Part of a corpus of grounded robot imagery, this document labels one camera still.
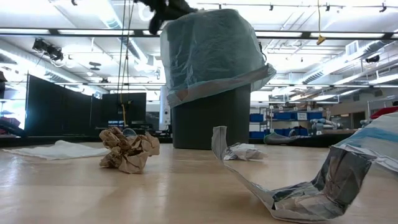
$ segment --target wooden table surface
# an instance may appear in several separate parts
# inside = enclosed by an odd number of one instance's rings
[[[87,145],[100,147],[99,143]],[[228,161],[267,189],[311,180],[328,149],[258,146],[264,162]],[[101,169],[101,157],[46,161],[0,152],[0,223],[286,223],[211,151],[162,144],[144,173]],[[345,215],[329,223],[398,223],[398,175],[372,166]]]

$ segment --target ceiling beam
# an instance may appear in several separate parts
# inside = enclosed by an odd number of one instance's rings
[[[54,36],[54,37],[160,37],[145,29],[62,29],[62,28],[0,28],[0,36]],[[321,32],[327,40],[398,40],[398,32]],[[258,39],[318,40],[313,31],[256,30]]]

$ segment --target crumpled brown paper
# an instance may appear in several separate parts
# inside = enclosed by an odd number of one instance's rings
[[[111,152],[102,158],[101,167],[118,168],[128,174],[140,174],[148,156],[159,155],[160,143],[150,134],[125,137],[113,127],[99,134],[104,146]]]

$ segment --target ceiling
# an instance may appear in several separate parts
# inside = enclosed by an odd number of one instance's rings
[[[116,15],[118,20],[128,27],[129,8],[133,7],[131,17],[131,29],[147,29],[152,13],[142,4],[134,4],[125,0],[81,0],[76,1],[77,6],[69,0],[18,0],[2,1],[0,8],[0,27],[30,27],[30,28],[79,28],[79,29],[107,29],[103,21],[109,16]],[[270,5],[261,6],[264,1],[242,0],[194,0],[191,6],[199,9],[222,8],[237,10],[256,30],[305,30],[318,31],[318,22],[322,31],[349,31],[349,32],[396,32],[398,25],[397,1],[320,1],[321,17],[318,18],[317,0],[279,0],[272,1],[274,7],[270,11]],[[384,12],[382,3],[387,6]],[[325,11],[324,5],[331,5],[329,11]],[[41,53],[32,50],[36,37],[29,36],[2,36],[3,40],[28,54],[42,57]],[[108,78],[110,82],[117,82],[119,69],[123,70],[125,46],[115,37],[44,37],[45,41],[62,48],[65,60],[56,63],[65,72],[76,75],[88,82],[99,82]],[[160,38],[140,37],[133,39],[137,47],[146,55],[153,55],[157,61],[153,67],[161,67]],[[299,80],[310,70],[323,65],[331,58],[342,54],[347,44],[352,40],[326,40],[321,45],[316,40],[275,40],[261,39],[264,53],[269,63],[277,70],[277,75],[271,83],[291,83]],[[396,47],[382,52],[385,62],[393,60],[395,55],[391,52]],[[50,62],[48,57],[42,57],[43,61]],[[156,69],[141,68],[135,66],[134,60],[129,60],[130,82],[165,83],[163,72]],[[100,63],[99,71],[90,70],[90,62]],[[333,72],[337,78],[329,78],[327,75],[322,82],[332,84],[335,80],[357,73],[361,69],[356,61],[347,67]],[[116,89],[115,86],[102,87],[107,90]],[[157,90],[157,87],[132,86],[133,90]]]

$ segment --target trash can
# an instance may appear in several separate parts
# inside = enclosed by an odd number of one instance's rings
[[[173,146],[211,149],[213,127],[227,126],[230,146],[249,141],[250,85],[172,108]]]

